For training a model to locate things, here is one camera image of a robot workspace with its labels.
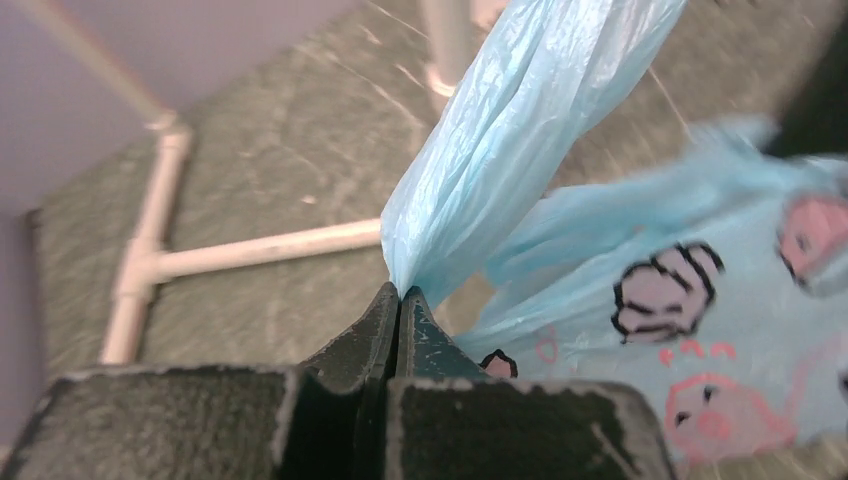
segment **wall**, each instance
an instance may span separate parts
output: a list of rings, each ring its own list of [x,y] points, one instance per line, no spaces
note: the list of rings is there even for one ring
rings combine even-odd
[[[63,0],[185,108],[362,0]],[[111,91],[0,1],[0,208],[20,213],[143,133]]]
[[[28,229],[0,214],[0,447],[12,443],[43,388],[36,292]]]

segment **pink cartoon character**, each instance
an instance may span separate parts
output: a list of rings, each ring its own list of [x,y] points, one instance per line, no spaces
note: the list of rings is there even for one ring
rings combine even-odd
[[[758,391],[713,373],[671,387],[665,430],[690,464],[790,445],[797,434]]]
[[[480,362],[480,368],[493,377],[515,378],[518,376],[518,364],[500,348],[486,355],[486,358]]]
[[[848,282],[838,261],[848,247],[848,201],[835,195],[805,195],[787,209],[778,250],[795,282],[808,293],[827,295]]]
[[[613,287],[612,324],[622,343],[694,334],[715,300],[713,278],[723,271],[721,258],[704,243],[675,245],[630,266]]]
[[[710,351],[721,350],[728,354],[727,360],[733,361],[735,349],[729,355],[726,344],[720,345],[723,345],[721,349]],[[804,401],[807,380],[846,349],[848,335],[842,334],[802,357],[789,378],[785,403],[777,409],[754,388],[724,375],[700,373],[689,377],[669,389],[665,404],[666,438],[685,454],[690,465],[791,445],[797,435],[794,418]],[[673,355],[661,356],[660,361],[664,358]],[[848,388],[846,379],[839,377],[840,385]]]

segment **white pipe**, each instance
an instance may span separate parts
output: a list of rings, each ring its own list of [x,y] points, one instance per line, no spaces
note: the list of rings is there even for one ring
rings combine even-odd
[[[166,253],[159,258],[157,269],[162,281],[168,281],[185,275],[378,245],[380,245],[380,219],[376,218],[275,237]]]
[[[438,81],[442,85],[456,87],[474,60],[471,2],[419,1]]]
[[[190,145],[191,132],[183,126],[172,127],[159,137],[147,195],[112,292],[112,314],[100,354],[101,363],[125,364],[135,360],[147,306],[161,281],[156,264],[162,255],[162,238]]]
[[[52,34],[59,44],[127,101],[149,124],[159,122],[167,109],[129,69],[87,32],[59,3],[51,0],[14,0],[33,22]]]
[[[191,131],[180,125],[176,114],[147,91],[61,5],[51,0],[16,1],[24,13],[133,106],[145,118],[148,128],[160,134],[139,221],[115,280],[101,363],[125,364],[135,360],[154,289],[173,277],[380,244],[380,220],[373,219],[187,252],[164,252],[161,243],[191,145]]]

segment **green speckled floor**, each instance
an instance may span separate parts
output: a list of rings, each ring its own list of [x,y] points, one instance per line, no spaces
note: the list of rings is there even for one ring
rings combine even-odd
[[[816,52],[838,0],[692,0],[649,75],[575,147],[555,183],[611,180],[673,156],[681,118],[770,111]],[[176,250],[376,217],[435,118],[414,0],[374,0],[186,113],[197,148]],[[45,202],[40,260],[51,375],[95,362],[109,293],[153,158],[143,140]],[[144,361],[297,362],[353,322],[386,269],[378,249],[175,281]],[[466,328],[475,280],[438,315]]]

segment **light blue plastic bag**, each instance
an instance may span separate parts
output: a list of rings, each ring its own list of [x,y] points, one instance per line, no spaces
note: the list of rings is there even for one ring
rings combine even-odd
[[[844,432],[848,163],[763,157],[771,130],[704,129],[674,165],[540,201],[457,345],[491,373],[634,386],[688,462]]]
[[[383,210],[403,294],[440,304],[641,78],[685,0],[512,0]]]

